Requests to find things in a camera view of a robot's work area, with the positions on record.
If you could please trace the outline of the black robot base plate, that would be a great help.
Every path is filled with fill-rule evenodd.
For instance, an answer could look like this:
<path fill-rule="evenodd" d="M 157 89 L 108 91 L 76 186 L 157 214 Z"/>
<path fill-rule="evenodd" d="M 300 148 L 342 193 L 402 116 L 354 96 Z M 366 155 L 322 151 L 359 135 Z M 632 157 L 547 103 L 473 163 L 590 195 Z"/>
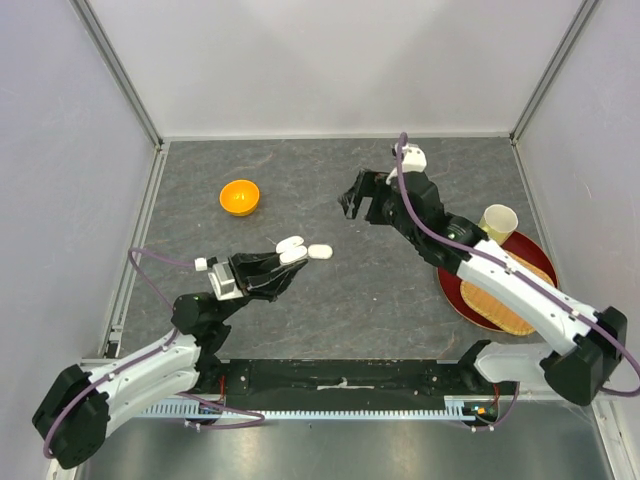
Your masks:
<path fill-rule="evenodd" d="M 436 360 L 267 360 L 220 362 L 191 394 L 223 396 L 243 410 L 438 409 L 446 396 L 513 394 L 469 365 Z"/>

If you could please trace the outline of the white earbud charging case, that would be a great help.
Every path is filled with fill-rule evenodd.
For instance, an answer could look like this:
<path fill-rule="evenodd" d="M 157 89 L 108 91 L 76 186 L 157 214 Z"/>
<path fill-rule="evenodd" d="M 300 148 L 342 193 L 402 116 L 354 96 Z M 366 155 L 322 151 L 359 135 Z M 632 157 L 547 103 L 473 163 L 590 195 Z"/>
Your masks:
<path fill-rule="evenodd" d="M 307 247 L 310 259 L 328 260 L 333 256 L 333 248 L 327 244 L 311 244 Z"/>

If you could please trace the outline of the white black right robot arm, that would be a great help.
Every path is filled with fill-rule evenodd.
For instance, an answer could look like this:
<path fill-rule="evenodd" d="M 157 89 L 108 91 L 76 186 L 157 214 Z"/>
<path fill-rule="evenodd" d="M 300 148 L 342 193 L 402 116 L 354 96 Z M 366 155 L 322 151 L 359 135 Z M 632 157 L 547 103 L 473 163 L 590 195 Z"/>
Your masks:
<path fill-rule="evenodd" d="M 437 186 L 423 172 L 391 178 L 362 170 L 338 202 L 355 218 L 371 201 L 365 219 L 396 229 L 430 265 L 488 293 L 543 338 L 541 344 L 477 342 L 458 368 L 467 392 L 492 383 L 545 382 L 565 400 L 592 402 L 620 364 L 627 319 L 609 307 L 601 312 L 546 283 L 511 257 L 468 219 L 446 212 Z"/>

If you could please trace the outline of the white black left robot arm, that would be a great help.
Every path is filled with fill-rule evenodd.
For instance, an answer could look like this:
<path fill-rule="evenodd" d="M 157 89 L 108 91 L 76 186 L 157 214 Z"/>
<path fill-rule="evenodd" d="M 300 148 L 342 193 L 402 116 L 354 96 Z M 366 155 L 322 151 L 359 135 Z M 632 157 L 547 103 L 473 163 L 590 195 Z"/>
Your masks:
<path fill-rule="evenodd" d="M 32 417 L 44 456 L 74 468 L 154 403 L 219 387 L 223 373 L 216 354 L 231 332 L 228 319 L 253 300 L 275 301 L 307 262 L 304 247 L 195 260 L 211 289 L 170 303 L 168 334 L 93 370 L 74 364 L 60 372 Z"/>

